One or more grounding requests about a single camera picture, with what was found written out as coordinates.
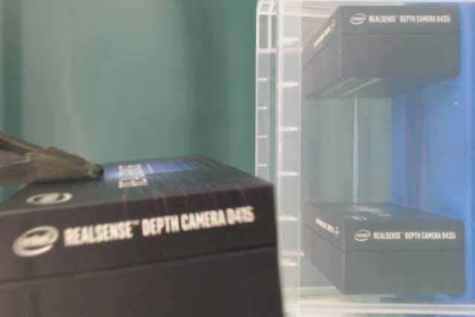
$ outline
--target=shelf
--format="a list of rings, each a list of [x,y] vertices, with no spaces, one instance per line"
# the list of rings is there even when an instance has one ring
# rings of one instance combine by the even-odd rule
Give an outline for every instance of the shelf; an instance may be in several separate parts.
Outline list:
[[[343,296],[334,287],[302,287],[287,289],[285,295],[289,312],[298,311],[298,317],[319,316],[320,313],[343,314],[398,314],[475,316],[473,304],[407,304],[381,302],[396,298],[391,295]]]
[[[341,11],[335,17],[335,27],[324,27],[336,8],[341,6],[398,7],[423,4],[432,5],[427,7],[429,16],[431,11],[436,15],[450,15],[447,16],[450,21],[435,17],[434,22],[450,22],[453,27],[441,29],[434,26],[434,31],[426,27],[421,33],[430,33],[437,38],[437,32],[440,31],[446,37],[440,42],[428,41],[427,45],[423,44],[420,48],[417,46],[424,40],[419,41],[419,38],[417,45],[410,42],[386,45],[386,38],[389,44],[392,40],[390,37],[412,39],[412,36],[419,35],[421,27],[411,28],[407,32],[403,30],[405,25],[402,23],[406,24],[405,18],[401,20],[400,27],[390,28],[391,23],[399,22],[397,16],[400,15],[400,8],[391,11],[389,8],[379,9],[383,16],[377,20],[381,23],[375,25],[381,25],[378,28],[356,28],[347,24],[375,24],[376,21],[369,17],[373,14],[371,10],[358,10],[354,13],[350,13],[350,10],[348,13]],[[438,5],[461,6],[459,9],[451,7],[443,11],[434,10]],[[475,0],[258,0],[258,39],[265,48],[258,49],[256,56],[259,69],[256,88],[260,94],[256,102],[256,122],[260,125],[259,128],[266,130],[258,132],[265,136],[256,138],[256,157],[257,162],[269,163],[269,166],[261,169],[257,165],[256,170],[275,184],[281,244],[279,257],[289,317],[359,314],[475,316],[475,264],[472,263],[475,261],[475,206],[471,197],[473,184],[470,181],[475,172],[470,162],[475,145],[469,135],[474,130],[471,117],[475,108],[469,100],[473,96],[475,73],[472,56],[475,46],[472,43],[474,9]],[[386,19],[385,11],[398,20]],[[419,14],[418,11],[426,15],[421,9],[415,10],[414,14]],[[368,19],[367,22],[363,20],[361,23],[355,23],[351,19],[345,19],[360,13],[364,15],[360,16],[360,19]],[[431,22],[429,20],[427,18],[427,21],[411,21],[422,26],[423,22]],[[325,36],[332,30],[335,32],[327,37],[328,40],[321,48],[303,55],[307,44],[327,28],[331,30]],[[447,35],[457,31],[458,35]],[[386,35],[381,43],[375,40]],[[371,41],[366,42],[364,37],[370,38]],[[409,55],[411,46],[418,50]],[[449,60],[455,54],[460,61],[453,61],[458,63],[458,68],[452,72],[450,78],[447,76],[438,82],[430,83],[433,87],[424,84],[424,87],[417,88],[417,91],[411,88],[407,93],[388,94],[377,99],[364,95],[361,95],[361,100],[335,98],[335,93],[341,96],[345,91],[351,91],[349,94],[355,93],[354,88],[351,88],[352,83],[348,85],[348,82],[340,80],[343,76],[357,78],[365,75],[369,79],[381,78],[378,82],[383,83],[385,77],[397,77],[394,73],[386,74],[384,71],[397,68],[403,73],[404,80],[409,82],[413,76],[420,75],[420,72],[410,72],[411,64],[439,58],[434,53],[440,48],[448,49],[450,53],[450,56],[440,58]],[[419,53],[422,54],[421,60],[417,61]],[[366,62],[371,63],[371,59],[377,62],[378,70],[367,65]],[[430,72],[431,77],[432,73],[437,73],[438,70],[434,68],[440,63],[442,61],[427,65],[427,68],[433,71]],[[338,87],[340,82],[344,83],[342,87]],[[371,80],[364,82],[366,86],[375,83],[376,81]],[[313,88],[319,88],[318,96],[312,95]],[[267,106],[265,111],[262,110],[262,105]],[[338,252],[335,253],[338,248],[333,249],[334,246],[330,246],[333,244],[330,239],[329,243],[312,242],[313,236],[304,236],[309,230],[304,227],[303,222],[306,221],[306,226],[311,228],[318,218],[318,213],[314,213],[314,217],[304,212],[305,208],[309,207],[308,203],[347,203],[351,207],[362,206],[353,208],[363,211],[365,206],[366,209],[370,206],[366,205],[369,202],[395,203],[404,208],[458,220],[458,224],[464,226],[465,240],[457,241],[458,249],[454,249],[457,253],[441,253],[437,257],[439,260],[434,259],[437,262],[426,264],[430,262],[432,252],[426,255],[414,254],[419,258],[423,256],[420,259],[424,259],[416,263],[413,263],[412,256],[404,256],[404,253],[378,255],[371,249],[366,253],[363,248],[356,250],[358,254],[348,253],[351,249],[345,250],[342,257]],[[353,213],[345,214],[342,220],[345,221],[347,217],[354,221],[369,220],[366,216]],[[366,226],[360,230],[369,234],[365,235],[368,236],[367,240],[369,237],[379,240],[378,236],[374,238],[375,235],[369,229],[370,227]],[[338,226],[338,233],[335,229],[333,237],[338,239],[342,232],[349,230],[348,226],[341,226],[341,230]],[[352,232],[353,237],[360,230]],[[345,236],[344,239],[350,246],[355,242],[352,235],[348,237],[347,239]],[[378,252],[385,249],[396,248],[388,245]],[[433,248],[434,252],[438,250],[447,252],[446,249]],[[350,255],[363,258],[357,259],[354,265],[343,262]],[[374,263],[381,261],[381,256],[393,259],[393,269],[386,269],[386,266],[380,267],[379,263]],[[445,269],[445,260],[451,258],[458,259],[459,264],[453,265],[459,269]],[[462,259],[465,259],[463,271],[460,263]],[[356,267],[356,271],[361,275],[353,274],[355,270],[351,271],[351,266]],[[379,280],[373,279],[371,274],[374,273],[381,279],[382,271],[386,271],[387,275],[384,277],[384,283],[379,284]],[[358,280],[350,283],[350,279],[355,276],[358,276]],[[432,277],[438,277],[439,280],[435,279],[432,283]],[[450,281],[452,277],[455,281],[453,288]],[[396,287],[385,284],[394,281],[396,286],[406,287],[407,290],[403,290],[406,290],[407,299],[402,300],[400,295],[343,295],[330,281],[347,293],[392,292]],[[367,289],[365,285],[370,285],[371,288]],[[463,296],[441,294],[421,300],[417,295],[419,291],[453,293],[462,290],[465,291]]]

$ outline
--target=dark gray object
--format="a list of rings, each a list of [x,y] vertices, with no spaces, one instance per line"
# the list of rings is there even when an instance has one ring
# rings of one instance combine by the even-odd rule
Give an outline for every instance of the dark gray object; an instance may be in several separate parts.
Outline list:
[[[42,148],[0,132],[0,185],[92,180],[102,176],[101,165],[57,148]]]

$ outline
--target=intel logo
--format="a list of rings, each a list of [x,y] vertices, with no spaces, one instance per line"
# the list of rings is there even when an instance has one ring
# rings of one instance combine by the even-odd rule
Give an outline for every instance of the intel logo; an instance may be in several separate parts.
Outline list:
[[[43,206],[48,204],[68,202],[72,197],[73,195],[71,193],[43,193],[41,195],[29,197],[27,199],[27,203]]]
[[[350,18],[350,22],[353,25],[361,25],[366,21],[366,15],[363,13],[354,14]]]
[[[355,233],[354,237],[356,241],[367,241],[371,238],[371,232],[367,229],[361,229]]]
[[[51,250],[59,237],[53,226],[37,226],[20,235],[13,243],[13,252],[29,258]]]

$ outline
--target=black box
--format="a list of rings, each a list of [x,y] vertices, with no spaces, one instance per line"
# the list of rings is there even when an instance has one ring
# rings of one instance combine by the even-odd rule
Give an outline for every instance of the black box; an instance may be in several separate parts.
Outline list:
[[[464,291],[459,220],[395,204],[308,203],[304,253],[346,294]]]
[[[281,316],[272,186],[203,157],[27,186],[0,232],[1,316]]]
[[[304,48],[305,97],[391,97],[459,75],[459,8],[342,6]]]

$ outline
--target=white label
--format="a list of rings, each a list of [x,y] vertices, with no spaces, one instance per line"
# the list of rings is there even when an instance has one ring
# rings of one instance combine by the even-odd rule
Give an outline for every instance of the white label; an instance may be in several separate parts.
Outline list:
[[[337,226],[332,226],[330,223],[323,222],[322,219],[319,218],[315,218],[315,223],[326,231],[332,233],[336,238],[340,235],[340,229]]]
[[[367,229],[358,230],[354,234],[354,238],[356,241],[367,241],[368,239],[371,238],[371,232]]]
[[[36,204],[37,206],[43,206],[43,205],[48,205],[48,204],[68,202],[72,197],[73,195],[71,193],[60,193],[60,192],[42,193],[40,195],[27,198],[27,203]]]
[[[119,175],[120,189],[148,186],[147,177],[139,163],[135,165],[120,165]]]
[[[357,13],[357,14],[351,15],[350,17],[350,22],[353,25],[361,25],[365,21],[366,21],[366,15],[364,15],[363,13]]]
[[[15,240],[13,252],[24,258],[44,254],[53,248],[58,237],[58,229],[53,226],[38,226],[23,233]]]

